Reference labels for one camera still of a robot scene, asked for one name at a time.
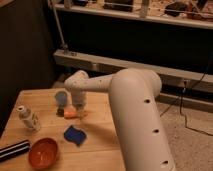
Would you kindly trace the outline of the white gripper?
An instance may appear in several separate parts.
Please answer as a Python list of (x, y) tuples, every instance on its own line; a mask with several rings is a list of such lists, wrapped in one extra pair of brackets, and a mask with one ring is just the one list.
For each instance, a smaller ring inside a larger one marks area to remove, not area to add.
[(81, 112), (85, 112), (86, 93), (84, 91), (74, 90), (71, 92), (72, 105), (75, 108), (76, 113), (79, 113), (81, 106)]

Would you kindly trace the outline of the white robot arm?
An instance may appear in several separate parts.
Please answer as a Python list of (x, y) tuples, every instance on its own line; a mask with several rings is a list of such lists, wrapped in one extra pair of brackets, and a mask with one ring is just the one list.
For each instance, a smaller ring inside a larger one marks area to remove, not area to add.
[(82, 70), (65, 80), (77, 112), (88, 92), (106, 92), (126, 171), (176, 171), (155, 98), (162, 82), (146, 69), (123, 69), (90, 78)]

